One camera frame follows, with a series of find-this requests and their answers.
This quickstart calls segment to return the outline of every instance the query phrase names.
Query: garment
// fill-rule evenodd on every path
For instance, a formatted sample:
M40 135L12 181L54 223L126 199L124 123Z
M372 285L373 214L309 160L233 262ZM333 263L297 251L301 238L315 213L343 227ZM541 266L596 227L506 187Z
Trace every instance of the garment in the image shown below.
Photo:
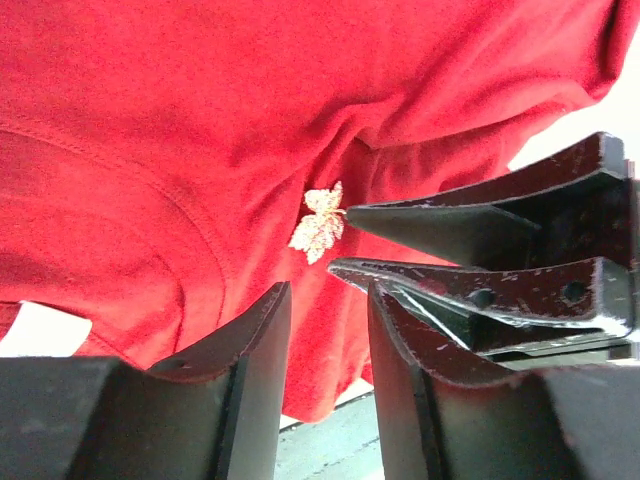
M637 0L5 2L0 317L90 318L80 354L147 368L293 288L284 413L371 380L365 296L339 256L437 262L347 227L287 247L312 188L341 208L493 177L600 100Z

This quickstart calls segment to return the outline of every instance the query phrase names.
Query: gold leaf emblem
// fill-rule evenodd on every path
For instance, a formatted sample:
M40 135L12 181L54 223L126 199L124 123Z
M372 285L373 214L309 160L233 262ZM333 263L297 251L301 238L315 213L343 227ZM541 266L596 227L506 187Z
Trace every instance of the gold leaf emblem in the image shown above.
M309 265L315 263L342 238L344 222L338 209L342 200L342 182L337 182L333 190L309 190L304 194L304 203L312 215L305 215L296 227L289 246L307 254Z

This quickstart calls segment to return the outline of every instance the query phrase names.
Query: red cloth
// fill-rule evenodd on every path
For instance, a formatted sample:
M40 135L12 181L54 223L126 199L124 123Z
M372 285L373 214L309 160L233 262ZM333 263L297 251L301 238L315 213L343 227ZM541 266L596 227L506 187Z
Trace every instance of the red cloth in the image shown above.
M287 248L309 188L342 208L495 176L601 99L637 0L4 2L0 301L94 321L82 354L142 368L293 284L284 413L370 379L338 256L433 261L347 228Z

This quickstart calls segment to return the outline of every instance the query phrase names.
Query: embroidered logo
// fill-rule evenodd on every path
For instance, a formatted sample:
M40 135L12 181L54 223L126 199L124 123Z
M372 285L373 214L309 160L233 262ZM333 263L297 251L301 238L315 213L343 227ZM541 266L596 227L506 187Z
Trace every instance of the embroidered logo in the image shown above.
M333 190L309 190L304 194L305 205L315 213L302 217L289 246L305 252L309 265L342 238L344 222L340 215L346 212L338 209L341 200L342 182L337 182Z

